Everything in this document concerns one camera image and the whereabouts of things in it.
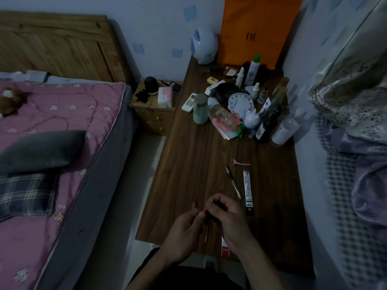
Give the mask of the white spray bottle green cap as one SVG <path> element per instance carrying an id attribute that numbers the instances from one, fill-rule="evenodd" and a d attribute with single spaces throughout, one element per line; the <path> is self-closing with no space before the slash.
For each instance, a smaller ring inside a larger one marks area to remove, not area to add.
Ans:
<path id="1" fill-rule="evenodd" d="M 247 74 L 244 82 L 245 86 L 252 86 L 254 84 L 254 80 L 260 66 L 260 59 L 261 59 L 261 55 L 256 54 L 253 60 L 251 61 L 249 69 L 246 72 Z"/>

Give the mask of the black and silver pen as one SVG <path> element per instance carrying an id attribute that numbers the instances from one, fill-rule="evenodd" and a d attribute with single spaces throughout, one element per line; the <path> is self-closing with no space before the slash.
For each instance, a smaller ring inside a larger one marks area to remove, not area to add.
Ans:
<path id="1" fill-rule="evenodd" d="M 231 183 L 232 183 L 232 185 L 234 187 L 234 190 L 235 190 L 236 194 L 238 195 L 239 200 L 242 200 L 241 193 L 240 193 L 240 191 L 239 191 L 239 189 L 238 189 L 238 187 L 237 187 L 237 185 L 235 183 L 235 180 L 233 178 L 233 175 L 232 175 L 232 173 L 230 171 L 229 166 L 225 165 L 225 169 L 226 169 L 227 175 L 229 176 L 230 181 L 231 181 Z"/>

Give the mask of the wooden headboard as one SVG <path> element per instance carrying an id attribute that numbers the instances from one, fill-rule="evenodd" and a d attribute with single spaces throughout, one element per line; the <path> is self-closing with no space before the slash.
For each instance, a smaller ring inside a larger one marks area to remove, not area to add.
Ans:
<path id="1" fill-rule="evenodd" d="M 0 11 L 0 71 L 27 70 L 136 85 L 104 15 Z"/>

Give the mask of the plaid pillow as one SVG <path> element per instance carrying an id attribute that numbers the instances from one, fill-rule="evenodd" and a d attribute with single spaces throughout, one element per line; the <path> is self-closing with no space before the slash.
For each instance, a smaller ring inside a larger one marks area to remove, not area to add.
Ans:
<path id="1" fill-rule="evenodd" d="M 59 178 L 59 172 L 0 175 L 0 222 L 50 216 Z"/>

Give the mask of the purple cloth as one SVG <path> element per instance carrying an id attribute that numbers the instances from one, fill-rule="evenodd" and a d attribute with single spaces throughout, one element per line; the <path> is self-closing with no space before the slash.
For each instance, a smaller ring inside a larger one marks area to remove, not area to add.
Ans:
<path id="1" fill-rule="evenodd" d="M 352 206 L 364 222 L 387 229 L 387 145 L 358 139 L 322 120 L 322 134 L 336 151 L 355 156 Z"/>

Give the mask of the white remote control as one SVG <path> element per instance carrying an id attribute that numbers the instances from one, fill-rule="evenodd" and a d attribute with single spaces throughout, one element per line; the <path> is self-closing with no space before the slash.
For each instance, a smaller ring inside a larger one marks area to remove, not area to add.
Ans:
<path id="1" fill-rule="evenodd" d="M 187 113 L 191 113 L 194 107 L 194 98 L 197 96 L 196 93 L 191 93 L 187 98 L 186 102 L 182 105 L 181 109 Z"/>

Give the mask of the person's right hand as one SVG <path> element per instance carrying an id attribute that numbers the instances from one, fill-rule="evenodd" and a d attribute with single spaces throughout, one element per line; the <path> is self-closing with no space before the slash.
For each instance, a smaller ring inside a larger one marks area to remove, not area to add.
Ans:
<path id="1" fill-rule="evenodd" d="M 236 251 L 243 245 L 246 239 L 254 238 L 241 210 L 240 203 L 224 194 L 218 193 L 209 198 L 206 203 L 206 209 L 219 208 L 211 203 L 211 200 L 219 200 L 228 208 L 228 211 L 225 211 L 225 222 L 220 223 L 220 225 L 226 244 L 236 255 Z"/>

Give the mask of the long refill packet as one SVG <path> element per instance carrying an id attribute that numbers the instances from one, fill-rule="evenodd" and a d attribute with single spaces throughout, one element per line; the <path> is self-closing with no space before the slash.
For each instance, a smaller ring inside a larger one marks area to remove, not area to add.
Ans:
<path id="1" fill-rule="evenodd" d="M 246 215 L 254 216 L 250 172 L 248 170 L 243 171 L 243 181 L 244 181 L 244 198 L 245 198 Z"/>

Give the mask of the pale green tumbler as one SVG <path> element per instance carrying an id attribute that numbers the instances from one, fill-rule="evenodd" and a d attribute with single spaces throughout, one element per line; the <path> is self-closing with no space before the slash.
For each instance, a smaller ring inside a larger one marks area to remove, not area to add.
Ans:
<path id="1" fill-rule="evenodd" d="M 199 125 L 205 124 L 209 115 L 207 95 L 204 93 L 197 94 L 193 103 L 193 121 Z"/>

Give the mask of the brown stuffed toy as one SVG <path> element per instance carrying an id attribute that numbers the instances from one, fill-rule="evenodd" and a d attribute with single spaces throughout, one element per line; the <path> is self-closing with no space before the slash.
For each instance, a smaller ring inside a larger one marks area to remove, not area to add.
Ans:
<path id="1" fill-rule="evenodd" d="M 18 88 L 4 87 L 0 91 L 0 120 L 17 113 L 27 103 L 28 92 Z"/>

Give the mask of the clear plastic bag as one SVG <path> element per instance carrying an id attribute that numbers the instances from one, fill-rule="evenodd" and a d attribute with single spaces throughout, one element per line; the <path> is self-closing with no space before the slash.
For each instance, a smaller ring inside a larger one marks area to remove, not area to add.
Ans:
<path id="1" fill-rule="evenodd" d="M 240 124 L 236 131 L 224 130 L 221 127 L 216 127 L 217 131 L 225 140 L 231 140 L 233 138 L 242 138 L 244 135 L 243 124 Z"/>

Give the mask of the dark wine bottle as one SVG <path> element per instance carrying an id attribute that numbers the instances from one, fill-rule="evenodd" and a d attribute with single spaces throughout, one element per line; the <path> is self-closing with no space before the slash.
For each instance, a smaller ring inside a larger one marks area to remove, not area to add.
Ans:
<path id="1" fill-rule="evenodd" d="M 263 120 L 263 123 L 258 127 L 255 138 L 259 144 L 264 144 L 268 141 L 269 135 L 278 124 L 278 117 L 282 113 L 282 107 L 277 104 L 271 114 Z"/>

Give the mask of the tall clear glass bottle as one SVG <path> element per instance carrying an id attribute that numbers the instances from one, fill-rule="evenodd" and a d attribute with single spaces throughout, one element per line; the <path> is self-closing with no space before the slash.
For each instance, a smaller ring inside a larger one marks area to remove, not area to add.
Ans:
<path id="1" fill-rule="evenodd" d="M 273 100 L 271 101 L 271 105 L 269 107 L 269 110 L 274 110 L 277 108 L 277 106 L 281 106 L 282 101 L 287 95 L 288 92 L 288 83 L 289 78 L 288 77 L 282 77 L 277 84 L 276 88 L 273 92 Z"/>

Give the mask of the floral fabric cover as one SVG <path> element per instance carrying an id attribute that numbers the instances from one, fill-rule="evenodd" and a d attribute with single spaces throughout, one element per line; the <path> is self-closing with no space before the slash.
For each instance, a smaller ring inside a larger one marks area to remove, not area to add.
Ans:
<path id="1" fill-rule="evenodd" d="M 387 145 L 387 0 L 364 0 L 317 68 L 307 98 L 349 135 Z"/>

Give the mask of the white rabbit figurine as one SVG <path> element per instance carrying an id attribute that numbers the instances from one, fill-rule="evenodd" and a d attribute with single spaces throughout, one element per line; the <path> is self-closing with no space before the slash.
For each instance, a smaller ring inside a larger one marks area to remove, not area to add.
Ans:
<path id="1" fill-rule="evenodd" d="M 243 128 L 253 130 L 258 126 L 259 121 L 260 116 L 256 109 L 253 109 L 252 111 L 247 110 L 243 119 Z"/>

